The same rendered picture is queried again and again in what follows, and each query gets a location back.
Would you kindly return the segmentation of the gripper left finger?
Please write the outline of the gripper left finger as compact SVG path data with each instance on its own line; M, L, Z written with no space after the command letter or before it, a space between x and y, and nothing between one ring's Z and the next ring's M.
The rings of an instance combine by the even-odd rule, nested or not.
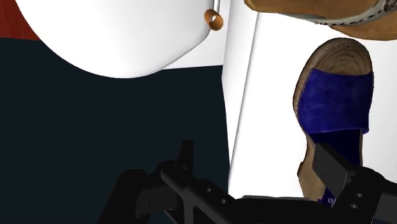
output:
M183 141L176 160L152 174L130 169L118 177L97 224L148 224L164 212L173 224L239 224L235 199L193 171L193 142Z

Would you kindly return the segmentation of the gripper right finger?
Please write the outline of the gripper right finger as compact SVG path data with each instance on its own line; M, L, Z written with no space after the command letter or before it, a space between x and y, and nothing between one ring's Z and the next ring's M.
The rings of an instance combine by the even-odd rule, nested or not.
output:
M397 224L397 183L326 143L316 144L312 168L336 198L333 207L320 206L324 224Z

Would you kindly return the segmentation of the brown shoe with pale sole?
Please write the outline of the brown shoe with pale sole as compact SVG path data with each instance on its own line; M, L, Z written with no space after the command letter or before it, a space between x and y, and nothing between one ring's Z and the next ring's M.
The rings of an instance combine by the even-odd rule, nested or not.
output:
M260 13L306 20L353 38L397 40L397 0L244 0Z

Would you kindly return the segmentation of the blue sandal with woven sole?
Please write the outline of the blue sandal with woven sole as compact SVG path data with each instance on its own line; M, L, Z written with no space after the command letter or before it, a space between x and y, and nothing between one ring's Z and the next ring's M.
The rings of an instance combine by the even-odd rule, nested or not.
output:
M312 168L316 143L329 144L352 165L363 163L373 80L368 50L350 38L326 41L304 65L293 94L293 111L307 139L297 170L304 197L328 207L337 199Z

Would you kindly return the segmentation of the short orange tube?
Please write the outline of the short orange tube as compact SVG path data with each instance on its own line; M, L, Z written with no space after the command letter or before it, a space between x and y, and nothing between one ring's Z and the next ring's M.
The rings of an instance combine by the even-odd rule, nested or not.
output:
M209 28L218 31L223 27L223 17L213 9L208 9L204 13L204 20Z

